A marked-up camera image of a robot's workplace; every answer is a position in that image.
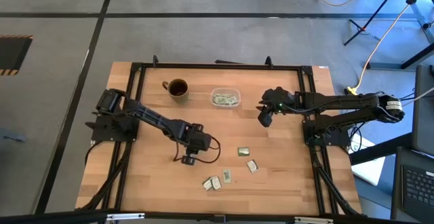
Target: keyboard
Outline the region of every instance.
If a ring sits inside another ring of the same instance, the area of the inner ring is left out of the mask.
[[[403,210],[422,221],[434,219],[434,173],[402,166]]]

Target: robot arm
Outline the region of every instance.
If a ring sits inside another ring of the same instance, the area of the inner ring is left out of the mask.
[[[333,126],[343,127],[361,122],[378,120],[384,123],[400,122],[404,117],[401,101],[388,95],[360,94],[359,96],[324,96],[316,92],[290,94],[282,87],[268,89],[257,107],[261,113],[259,122],[269,127],[273,114],[311,115],[330,109],[355,109],[356,111],[337,116],[318,115],[316,130]]]
[[[125,109],[120,109],[121,99],[125,99]],[[203,132],[201,124],[190,124],[181,119],[168,119],[157,112],[143,106],[137,100],[127,97],[123,91],[110,89],[105,90],[96,106],[99,114],[111,117],[135,117],[147,124],[160,129],[170,140],[186,147],[186,155],[183,155],[183,164],[193,165],[195,158],[190,154],[199,151],[207,151],[211,143],[211,135]]]

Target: small packet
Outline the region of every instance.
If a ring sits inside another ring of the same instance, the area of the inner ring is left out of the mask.
[[[212,183],[211,183],[211,179],[207,179],[206,181],[204,181],[202,183],[203,187],[205,188],[206,191],[210,190],[212,188]]]
[[[239,147],[238,148],[238,156],[249,156],[250,150],[248,147]]]
[[[231,183],[231,170],[223,170],[223,183]]]
[[[249,167],[251,173],[255,173],[259,170],[258,165],[254,160],[250,160],[249,162],[247,162],[247,166]]]
[[[211,177],[211,183],[212,183],[212,187],[215,190],[222,188],[222,185],[220,184],[220,180],[218,179],[218,176]]]

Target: clear plastic container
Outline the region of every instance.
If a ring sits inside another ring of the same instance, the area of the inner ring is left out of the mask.
[[[216,103],[216,97],[219,97],[219,96],[232,98],[232,101],[233,101],[233,99],[235,99],[235,101],[237,101],[237,102],[233,103],[233,104],[226,104],[226,105],[225,104],[218,104],[218,103]],[[211,103],[217,107],[235,108],[236,106],[241,104],[241,95],[239,93],[239,90],[236,90],[235,88],[216,88],[216,89],[212,90],[212,92],[211,92]]]

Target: table leg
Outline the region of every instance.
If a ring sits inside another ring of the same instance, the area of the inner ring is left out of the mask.
[[[354,166],[357,164],[378,159],[380,157],[393,155],[394,153],[396,153],[397,147],[410,148],[411,144],[412,144],[412,133],[409,132],[407,134],[398,136],[397,138],[391,139],[389,141],[350,154],[351,165]]]

